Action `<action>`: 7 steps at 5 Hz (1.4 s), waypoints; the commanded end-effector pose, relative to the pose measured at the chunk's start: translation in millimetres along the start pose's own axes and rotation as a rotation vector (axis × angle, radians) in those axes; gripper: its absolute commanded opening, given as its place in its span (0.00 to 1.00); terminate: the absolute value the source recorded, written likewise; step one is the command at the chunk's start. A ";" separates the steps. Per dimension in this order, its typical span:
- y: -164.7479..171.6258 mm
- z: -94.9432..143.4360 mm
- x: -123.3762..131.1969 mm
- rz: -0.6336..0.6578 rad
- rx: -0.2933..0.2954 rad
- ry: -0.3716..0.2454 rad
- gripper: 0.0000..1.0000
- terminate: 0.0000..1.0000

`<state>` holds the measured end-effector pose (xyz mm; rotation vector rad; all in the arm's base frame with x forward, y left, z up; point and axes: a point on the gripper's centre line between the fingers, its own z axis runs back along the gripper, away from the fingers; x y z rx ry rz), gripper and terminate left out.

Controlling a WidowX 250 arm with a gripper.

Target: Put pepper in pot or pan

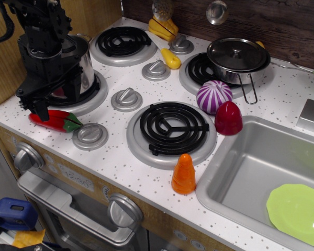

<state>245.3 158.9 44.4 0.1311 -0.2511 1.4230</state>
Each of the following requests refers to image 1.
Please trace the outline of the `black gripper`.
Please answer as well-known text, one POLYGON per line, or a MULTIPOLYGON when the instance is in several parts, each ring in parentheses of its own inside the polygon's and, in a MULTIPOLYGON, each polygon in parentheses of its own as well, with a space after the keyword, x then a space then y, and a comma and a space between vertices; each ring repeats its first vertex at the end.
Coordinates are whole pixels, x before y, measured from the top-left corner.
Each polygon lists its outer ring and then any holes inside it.
POLYGON ((62 43, 57 44, 53 51, 45 52, 31 47, 27 36, 20 36, 18 47, 27 76, 16 90, 16 95, 25 110, 36 114, 41 121, 48 121, 49 96, 61 86, 66 97, 65 104, 75 104, 79 101, 81 77, 69 76, 64 82, 65 75, 75 63, 65 66, 62 62, 62 43))

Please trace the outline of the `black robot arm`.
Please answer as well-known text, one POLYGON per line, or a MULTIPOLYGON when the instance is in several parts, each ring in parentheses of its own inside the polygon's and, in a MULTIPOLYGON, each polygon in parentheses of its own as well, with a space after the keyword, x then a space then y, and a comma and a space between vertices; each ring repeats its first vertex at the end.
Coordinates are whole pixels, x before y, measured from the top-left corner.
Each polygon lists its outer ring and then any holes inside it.
POLYGON ((73 101, 80 96, 81 56, 62 56, 66 52, 65 45, 75 44, 69 37, 71 19, 60 1, 0 1, 0 13, 6 26, 0 43, 8 40, 15 30, 7 7, 24 30, 18 47, 27 75, 16 90, 16 96, 25 110, 36 114, 41 121, 48 121, 48 97, 55 90, 62 87, 73 101))

